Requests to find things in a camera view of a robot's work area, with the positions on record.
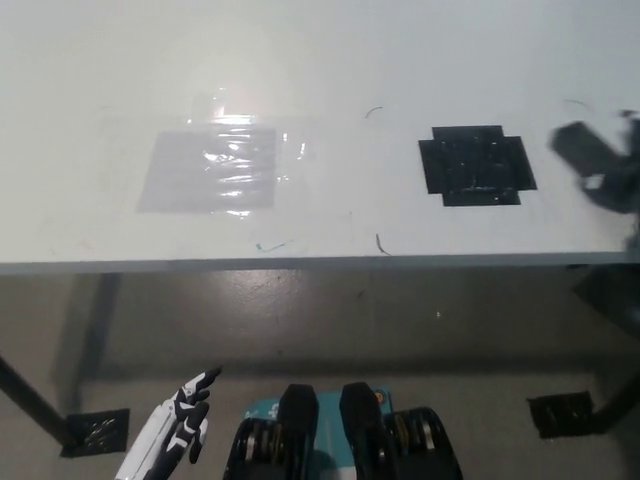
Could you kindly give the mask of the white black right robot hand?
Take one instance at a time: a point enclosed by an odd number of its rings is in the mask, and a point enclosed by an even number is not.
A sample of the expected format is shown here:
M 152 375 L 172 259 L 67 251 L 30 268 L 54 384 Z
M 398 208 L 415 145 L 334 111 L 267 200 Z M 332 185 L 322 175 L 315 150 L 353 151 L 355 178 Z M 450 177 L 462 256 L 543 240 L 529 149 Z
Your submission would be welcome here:
M 628 124 L 627 155 L 580 180 L 582 192 L 597 206 L 621 214 L 639 213 L 639 111 L 622 110 Z

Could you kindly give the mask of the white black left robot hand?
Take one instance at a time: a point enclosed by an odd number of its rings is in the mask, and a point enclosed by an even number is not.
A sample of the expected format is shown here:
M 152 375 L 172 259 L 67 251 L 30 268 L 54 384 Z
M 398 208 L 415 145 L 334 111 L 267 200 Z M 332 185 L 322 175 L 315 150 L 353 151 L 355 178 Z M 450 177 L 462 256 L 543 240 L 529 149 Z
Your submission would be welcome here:
M 128 450 L 117 479 L 168 479 L 185 455 L 196 463 L 206 440 L 209 387 L 220 367 L 204 371 L 153 410 Z

